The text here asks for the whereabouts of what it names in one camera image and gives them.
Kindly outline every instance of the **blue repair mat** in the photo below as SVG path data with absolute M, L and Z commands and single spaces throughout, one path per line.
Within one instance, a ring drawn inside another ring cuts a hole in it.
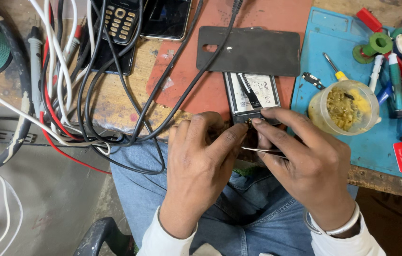
M 386 27 L 391 32 L 394 28 Z M 331 61 L 349 79 L 369 84 L 373 62 L 360 64 L 353 58 L 352 50 L 358 44 L 367 44 L 372 31 L 358 18 L 312 7 L 301 53 L 301 75 L 309 72 L 319 78 L 325 87 L 337 82 L 335 72 L 323 56 Z M 387 61 L 381 68 L 375 94 L 389 80 Z M 319 90 L 301 76 L 296 78 L 291 109 L 307 115 L 311 98 Z M 389 102 L 380 106 L 381 122 L 371 130 L 355 136 L 337 136 L 351 148 L 351 164 L 402 177 L 392 144 L 399 142 L 402 119 L 389 118 Z

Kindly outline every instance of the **white sleeve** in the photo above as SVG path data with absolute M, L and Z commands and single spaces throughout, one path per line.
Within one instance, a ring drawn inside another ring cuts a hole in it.
M 196 224 L 192 235 L 187 239 L 177 239 L 168 234 L 160 224 L 158 207 L 150 227 L 143 237 L 143 244 L 137 256 L 188 256 L 193 237 L 198 230 Z
M 360 233 L 351 238 L 334 238 L 328 236 L 312 219 L 312 225 L 323 233 L 312 234 L 312 248 L 317 256 L 386 256 L 375 238 L 369 233 L 362 214 Z

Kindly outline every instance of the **silver bracelet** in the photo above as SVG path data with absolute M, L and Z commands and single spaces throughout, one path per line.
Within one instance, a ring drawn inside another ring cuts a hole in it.
M 355 201 L 355 211 L 353 212 L 353 216 L 350 218 L 350 220 L 345 225 L 341 226 L 338 229 L 325 231 L 326 234 L 328 236 L 335 236 L 335 235 L 338 235 L 338 234 L 342 234 L 343 232 L 351 229 L 356 224 L 356 222 L 358 221 L 359 215 L 360 215 L 359 205 Z M 310 231 L 312 231 L 313 233 L 318 234 L 318 235 L 323 234 L 323 233 L 321 233 L 321 231 L 316 229 L 311 223 L 309 223 L 309 212 L 307 211 L 306 208 L 304 208 L 303 219 L 304 219 L 305 225 L 307 226 L 307 228 L 310 229 Z

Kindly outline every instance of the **tweezers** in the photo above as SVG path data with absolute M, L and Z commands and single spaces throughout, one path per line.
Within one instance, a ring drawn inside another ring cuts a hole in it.
M 278 148 L 271 148 L 271 149 L 265 149 L 265 148 L 249 148 L 249 147 L 241 147 L 243 149 L 248 149 L 248 150 L 252 150 L 252 151 L 256 151 L 256 152 L 263 152 L 263 153 L 268 153 L 268 154 L 272 154 L 284 159 L 288 159 L 285 154 Z

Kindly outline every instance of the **phone keypad button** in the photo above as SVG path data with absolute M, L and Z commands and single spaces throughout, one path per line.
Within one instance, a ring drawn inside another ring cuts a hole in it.
M 114 15 L 116 15 L 116 17 L 118 17 L 119 19 L 122 19 L 125 16 L 125 10 L 118 8 Z

